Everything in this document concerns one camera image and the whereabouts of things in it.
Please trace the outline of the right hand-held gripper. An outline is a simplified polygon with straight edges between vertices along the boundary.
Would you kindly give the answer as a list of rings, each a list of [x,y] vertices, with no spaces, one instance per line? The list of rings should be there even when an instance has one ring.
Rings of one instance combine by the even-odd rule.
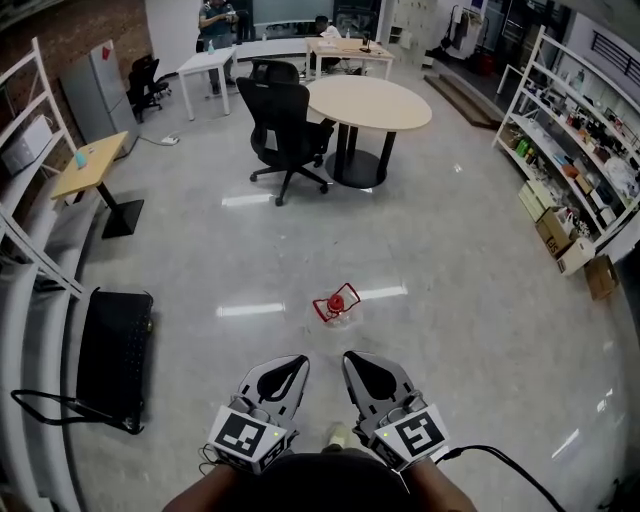
[[[373,353],[347,351],[342,371],[359,411],[355,434],[394,471],[429,458],[449,434],[435,404],[428,405],[396,362]]]

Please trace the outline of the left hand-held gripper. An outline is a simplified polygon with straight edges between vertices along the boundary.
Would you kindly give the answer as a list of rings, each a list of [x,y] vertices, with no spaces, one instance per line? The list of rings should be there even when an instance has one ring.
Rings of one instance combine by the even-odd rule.
[[[251,400],[262,400],[266,411],[239,395],[219,408],[207,441],[216,462],[261,475],[283,456],[299,432],[292,421],[275,417],[294,417],[309,371],[310,362],[304,355],[282,356],[252,368],[239,392]]]

